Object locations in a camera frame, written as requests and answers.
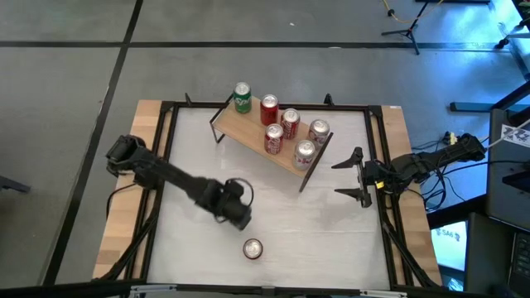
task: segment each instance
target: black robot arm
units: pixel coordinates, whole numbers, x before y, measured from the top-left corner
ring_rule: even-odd
[[[139,137],[121,136],[108,151],[107,158],[107,170],[113,175],[133,171],[134,182],[146,189],[154,188],[159,179],[170,182],[218,221],[225,218],[243,230],[251,219],[250,206],[241,203],[243,187],[235,179],[222,185],[215,179],[189,175],[153,154]]]
[[[349,195],[361,201],[364,208],[372,204],[367,185],[375,185],[387,193],[400,195],[411,182],[422,182],[432,171],[449,165],[455,161],[480,161],[485,158],[486,149],[480,141],[465,133],[454,144],[434,152],[405,154],[394,158],[390,165],[380,161],[366,161],[363,166],[363,150],[356,147],[352,156],[335,166],[333,169],[358,167],[360,188],[338,189],[341,194]]]

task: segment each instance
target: concrete floor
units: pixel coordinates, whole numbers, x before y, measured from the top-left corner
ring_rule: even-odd
[[[121,41],[133,0],[0,0],[3,41]],[[421,4],[390,1],[401,18]],[[487,136],[488,115],[451,113],[451,101],[492,103],[524,82],[509,50],[484,50],[518,16],[503,4],[442,4],[419,22],[420,42],[453,50],[411,49],[130,49],[92,165],[58,282],[88,281],[104,230],[104,206],[115,179],[104,154],[127,133],[139,99],[224,100],[235,82],[285,102],[403,106],[412,144],[445,131]],[[381,31],[406,28],[379,1],[151,0],[143,4],[133,41],[407,42]],[[458,50],[458,43],[466,43]],[[30,286],[39,277],[59,228],[118,48],[0,48],[0,175],[33,187],[0,192],[0,287]],[[456,172],[464,198],[484,193],[485,167]],[[473,182],[475,187],[465,187]],[[444,206],[457,199],[449,190]]]

